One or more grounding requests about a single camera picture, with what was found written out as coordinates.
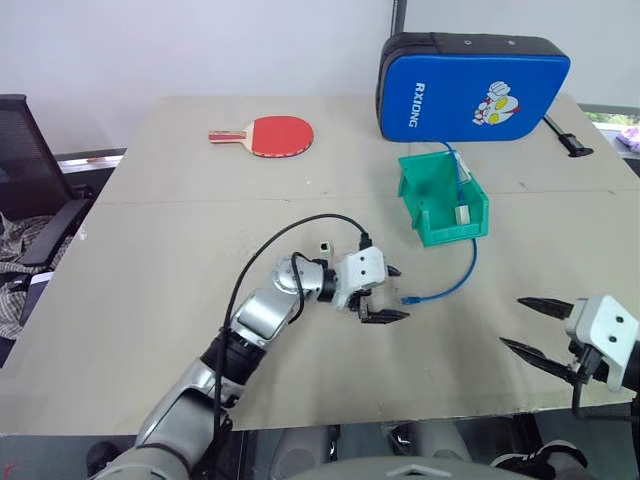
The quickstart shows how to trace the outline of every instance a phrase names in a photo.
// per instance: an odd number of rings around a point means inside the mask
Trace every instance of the table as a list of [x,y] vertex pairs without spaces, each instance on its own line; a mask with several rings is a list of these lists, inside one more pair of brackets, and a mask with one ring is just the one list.
[[[211,146],[209,128],[300,115],[316,140],[299,157]],[[490,197],[489,236],[455,295],[405,307],[388,326],[311,304],[274,344],[238,406],[237,428],[493,415],[570,404],[569,386],[498,340],[568,361],[563,325],[515,302],[610,293],[640,316],[640,183],[568,97],[552,117],[596,149],[571,159],[542,124],[503,143],[456,144]],[[221,324],[246,259],[306,215],[339,212],[403,271],[382,291],[439,291],[467,268],[460,242],[429,249],[396,196],[396,158],[437,144],[382,140],[368,97],[178,97],[159,102],[72,243],[4,369],[0,431],[134,433]],[[241,296],[293,249],[356,231],[330,220],[292,231],[255,265]],[[586,405],[628,401],[590,385]]]

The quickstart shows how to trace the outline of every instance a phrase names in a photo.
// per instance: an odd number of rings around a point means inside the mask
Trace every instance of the cartoon logo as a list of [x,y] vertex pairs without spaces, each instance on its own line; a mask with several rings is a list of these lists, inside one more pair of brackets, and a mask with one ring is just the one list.
[[518,99],[509,95],[511,87],[504,82],[493,82],[485,98],[474,112],[473,123],[496,125],[520,110]]

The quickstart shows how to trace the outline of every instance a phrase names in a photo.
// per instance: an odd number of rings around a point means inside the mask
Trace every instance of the green plastic bin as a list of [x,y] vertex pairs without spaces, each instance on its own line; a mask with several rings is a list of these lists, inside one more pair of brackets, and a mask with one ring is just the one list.
[[449,151],[398,159],[402,178],[398,195],[411,214],[411,226],[425,247],[481,237],[489,233],[489,198],[469,172],[461,183],[471,223],[457,225],[454,161]]

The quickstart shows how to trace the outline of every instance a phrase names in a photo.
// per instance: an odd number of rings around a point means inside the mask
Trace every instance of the wooden paddle handle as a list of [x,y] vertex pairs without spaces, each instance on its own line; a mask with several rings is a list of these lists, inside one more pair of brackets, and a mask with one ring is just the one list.
[[244,130],[211,130],[209,131],[209,142],[211,143],[231,143],[241,142],[247,138]]

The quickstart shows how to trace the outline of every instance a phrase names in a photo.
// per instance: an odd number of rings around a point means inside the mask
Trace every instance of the white wall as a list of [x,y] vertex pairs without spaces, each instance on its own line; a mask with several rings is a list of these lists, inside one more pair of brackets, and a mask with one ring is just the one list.
[[[0,92],[28,95],[54,152],[126,146],[161,95],[372,94],[390,9],[0,0]],[[571,57],[578,101],[637,106],[639,28],[639,0],[409,0],[406,29],[544,36]]]

